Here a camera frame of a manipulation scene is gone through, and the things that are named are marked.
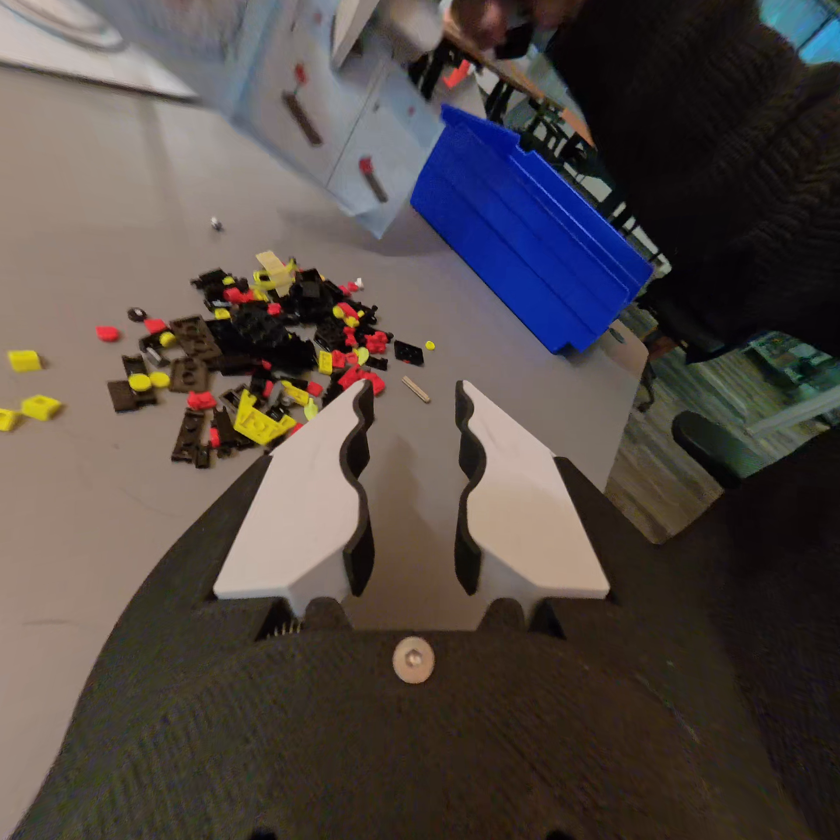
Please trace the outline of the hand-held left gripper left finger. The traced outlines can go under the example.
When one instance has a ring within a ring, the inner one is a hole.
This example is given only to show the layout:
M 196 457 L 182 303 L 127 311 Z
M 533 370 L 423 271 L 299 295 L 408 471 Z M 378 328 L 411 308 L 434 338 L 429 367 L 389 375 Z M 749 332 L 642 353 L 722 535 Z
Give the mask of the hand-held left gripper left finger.
M 218 600 L 273 598 L 302 618 L 319 597 L 360 596 L 374 567 L 369 505 L 373 385 L 353 383 L 269 455 L 215 581 Z

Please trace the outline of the person in black sweater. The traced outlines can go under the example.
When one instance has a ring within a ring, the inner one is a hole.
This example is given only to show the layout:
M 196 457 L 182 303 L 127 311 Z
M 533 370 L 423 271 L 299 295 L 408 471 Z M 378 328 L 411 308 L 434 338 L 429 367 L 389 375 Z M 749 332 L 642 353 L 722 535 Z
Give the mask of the person in black sweater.
M 551 58 L 671 265 L 644 296 L 664 330 L 838 356 L 838 63 L 711 1 L 583 2 Z

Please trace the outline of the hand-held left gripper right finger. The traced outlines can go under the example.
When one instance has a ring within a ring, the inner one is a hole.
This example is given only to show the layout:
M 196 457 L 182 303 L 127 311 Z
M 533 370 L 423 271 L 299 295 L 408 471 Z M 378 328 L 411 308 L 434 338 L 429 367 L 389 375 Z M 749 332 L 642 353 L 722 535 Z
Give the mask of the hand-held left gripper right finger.
M 455 386 L 455 573 L 487 604 L 512 599 L 532 618 L 548 599 L 604 601 L 611 586 L 553 451 L 468 381 Z

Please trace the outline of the white flat panel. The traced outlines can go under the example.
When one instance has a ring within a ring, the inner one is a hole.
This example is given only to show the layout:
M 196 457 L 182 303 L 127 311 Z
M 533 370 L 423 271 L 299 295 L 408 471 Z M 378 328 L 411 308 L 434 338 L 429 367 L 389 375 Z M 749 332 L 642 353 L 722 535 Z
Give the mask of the white flat panel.
M 195 102 L 195 92 L 86 2 L 1 2 L 2 67 Z

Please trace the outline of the blue plastic bin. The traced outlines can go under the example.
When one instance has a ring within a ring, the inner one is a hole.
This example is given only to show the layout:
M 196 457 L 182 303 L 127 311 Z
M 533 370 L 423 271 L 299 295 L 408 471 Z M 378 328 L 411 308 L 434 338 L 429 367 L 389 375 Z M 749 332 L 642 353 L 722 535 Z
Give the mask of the blue plastic bin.
M 518 136 L 442 105 L 411 206 L 552 354 L 589 349 L 653 268 Z

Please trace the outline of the lego instruction booklet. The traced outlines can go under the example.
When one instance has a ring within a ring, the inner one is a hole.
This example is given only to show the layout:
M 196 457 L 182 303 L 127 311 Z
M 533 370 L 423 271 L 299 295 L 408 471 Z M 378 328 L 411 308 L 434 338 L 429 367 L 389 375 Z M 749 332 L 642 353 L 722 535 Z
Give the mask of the lego instruction booklet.
M 376 238 L 443 129 L 408 67 L 441 42 L 438 2 L 294 2 L 262 38 L 235 124 Z

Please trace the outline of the pile of lego pieces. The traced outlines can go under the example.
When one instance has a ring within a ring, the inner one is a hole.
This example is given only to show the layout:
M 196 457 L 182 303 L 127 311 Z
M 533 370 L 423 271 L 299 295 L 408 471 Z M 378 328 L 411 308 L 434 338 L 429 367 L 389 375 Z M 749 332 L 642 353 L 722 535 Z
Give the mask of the pile of lego pieces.
M 112 410 L 137 413 L 166 394 L 185 408 L 171 461 L 207 469 L 249 449 L 270 453 L 357 382 L 375 396 L 391 363 L 421 367 L 433 341 L 416 345 L 383 329 L 362 302 L 362 278 L 335 283 L 294 257 L 257 255 L 251 277 L 216 268 L 191 280 L 208 317 L 150 318 L 138 351 L 107 383 Z

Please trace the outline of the wooden desk with black frame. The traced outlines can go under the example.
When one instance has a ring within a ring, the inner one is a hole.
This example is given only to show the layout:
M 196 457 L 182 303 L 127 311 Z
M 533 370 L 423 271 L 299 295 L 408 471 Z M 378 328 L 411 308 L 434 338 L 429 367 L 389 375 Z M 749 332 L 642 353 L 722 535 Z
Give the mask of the wooden desk with black frame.
M 489 81 L 500 82 L 503 90 L 511 89 L 536 102 L 536 109 L 546 106 L 556 110 L 574 133 L 578 133 L 592 148 L 595 147 L 589 126 L 577 102 L 561 84 L 560 78 L 551 69 L 546 59 L 537 59 L 537 70 L 542 73 L 540 80 L 544 81 L 544 84 L 540 86 L 537 81 L 530 78 L 528 69 L 525 67 L 527 61 L 492 58 L 490 52 L 480 51 L 449 16 L 444 17 L 444 39 L 475 68 L 471 73 L 479 76 L 485 74 Z

